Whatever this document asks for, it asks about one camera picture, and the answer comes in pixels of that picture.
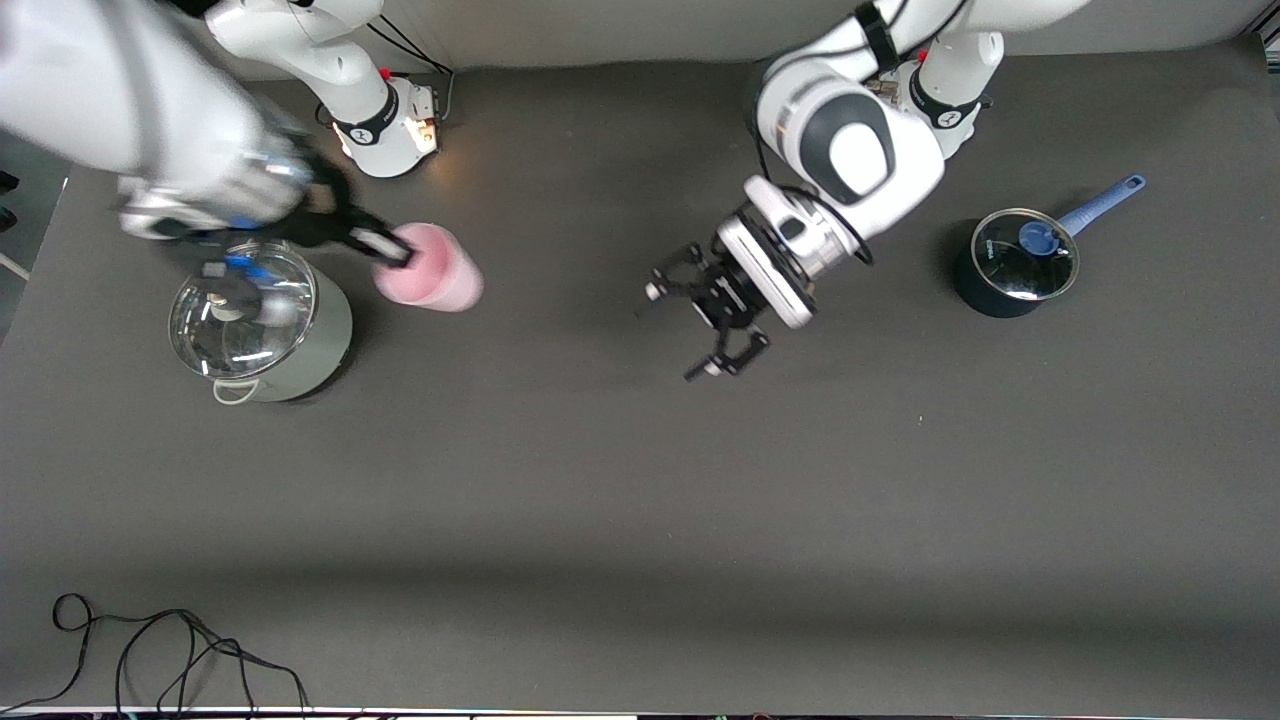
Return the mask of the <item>glass lid with blue knob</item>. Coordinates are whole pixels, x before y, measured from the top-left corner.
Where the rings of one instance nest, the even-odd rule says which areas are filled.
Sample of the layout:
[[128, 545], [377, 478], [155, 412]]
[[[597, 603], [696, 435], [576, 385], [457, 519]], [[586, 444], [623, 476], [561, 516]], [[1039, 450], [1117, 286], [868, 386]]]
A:
[[1055, 299], [1074, 286], [1080, 272], [1076, 243], [1065, 228], [1024, 208], [986, 217], [968, 252], [980, 286], [1016, 301]]

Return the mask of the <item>pink cup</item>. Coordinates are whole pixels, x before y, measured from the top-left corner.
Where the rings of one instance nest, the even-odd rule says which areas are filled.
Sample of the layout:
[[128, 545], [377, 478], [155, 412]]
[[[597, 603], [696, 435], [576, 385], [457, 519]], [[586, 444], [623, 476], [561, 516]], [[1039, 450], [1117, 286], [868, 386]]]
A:
[[379, 266], [372, 278], [381, 295], [396, 304], [439, 313], [462, 313], [483, 296], [483, 273], [448, 229], [408, 223], [394, 229], [412, 250], [403, 268]]

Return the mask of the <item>dark grey table mat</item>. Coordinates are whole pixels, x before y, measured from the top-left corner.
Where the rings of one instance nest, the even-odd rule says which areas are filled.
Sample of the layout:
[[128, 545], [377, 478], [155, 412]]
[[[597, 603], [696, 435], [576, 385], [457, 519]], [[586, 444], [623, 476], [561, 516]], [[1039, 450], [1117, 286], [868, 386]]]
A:
[[[643, 316], [754, 168], [745, 72], [484, 72], [420, 173], [468, 313], [385, 302], [302, 402], [174, 357], [180, 273], [70, 173], [0, 346], [0, 707], [58, 691], [79, 592], [183, 607], [321, 706], [1280, 717], [1280, 123], [1260, 44], [1015, 56], [928, 201], [740, 378]], [[1078, 237], [1025, 316], [954, 264], [989, 214]]]

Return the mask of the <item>dark blue saucepan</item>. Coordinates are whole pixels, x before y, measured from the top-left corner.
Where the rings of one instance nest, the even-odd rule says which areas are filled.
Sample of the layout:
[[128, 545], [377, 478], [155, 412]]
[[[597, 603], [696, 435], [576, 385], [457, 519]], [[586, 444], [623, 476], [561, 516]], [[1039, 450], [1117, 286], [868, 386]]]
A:
[[[1075, 208], [1071, 211], [1068, 211], [1057, 218], [1051, 215], [1048, 217], [1060, 223], [1076, 243], [1076, 237], [1091, 223], [1096, 222], [1107, 211], [1125, 202], [1128, 199], [1139, 193], [1146, 186], [1147, 186], [1147, 178], [1144, 176], [1133, 174], [1123, 178], [1117, 183], [1106, 188], [1106, 191], [1096, 195], [1089, 201], [1082, 204], [1079, 208]], [[1016, 300], [1004, 299], [998, 296], [996, 292], [982, 287], [977, 278], [977, 274], [974, 273], [973, 268], [969, 264], [968, 250], [972, 237], [968, 240], [964, 249], [960, 250], [954, 264], [954, 287], [956, 290], [957, 296], [970, 309], [986, 316], [1010, 319], [1016, 316], [1025, 316], [1027, 314], [1033, 313], [1041, 305], [1048, 302], [1050, 300], [1053, 300], [1050, 299], [1046, 301], [1033, 301], [1033, 302], [1016, 301]]]

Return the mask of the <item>glass lid with beige knob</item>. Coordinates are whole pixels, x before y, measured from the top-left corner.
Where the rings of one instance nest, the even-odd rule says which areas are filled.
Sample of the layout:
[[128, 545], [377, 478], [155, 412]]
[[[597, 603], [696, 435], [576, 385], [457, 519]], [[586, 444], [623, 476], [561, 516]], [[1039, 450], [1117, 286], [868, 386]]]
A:
[[244, 301], [189, 278], [172, 305], [168, 329], [178, 359], [210, 380], [239, 380], [283, 361], [303, 340], [317, 305], [314, 269], [287, 245], [246, 243], [228, 258], [250, 290]]

